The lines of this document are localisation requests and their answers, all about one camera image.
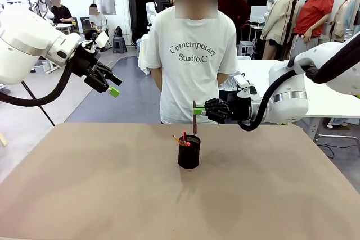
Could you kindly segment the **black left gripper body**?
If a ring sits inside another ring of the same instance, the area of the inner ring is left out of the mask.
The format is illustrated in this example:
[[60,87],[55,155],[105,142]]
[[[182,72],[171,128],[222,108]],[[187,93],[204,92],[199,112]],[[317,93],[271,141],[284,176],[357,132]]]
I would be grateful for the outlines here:
[[98,63],[98,52],[95,49],[94,40],[80,42],[71,58],[72,73],[78,77],[98,76],[96,65]]

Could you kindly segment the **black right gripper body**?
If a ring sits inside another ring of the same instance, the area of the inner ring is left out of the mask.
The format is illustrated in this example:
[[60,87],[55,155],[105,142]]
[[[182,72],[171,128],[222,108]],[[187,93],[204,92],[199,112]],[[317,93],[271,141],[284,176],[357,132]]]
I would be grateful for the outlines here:
[[222,101],[227,107],[227,116],[222,120],[221,124],[227,121],[245,121],[249,118],[251,98],[234,98],[228,101]]

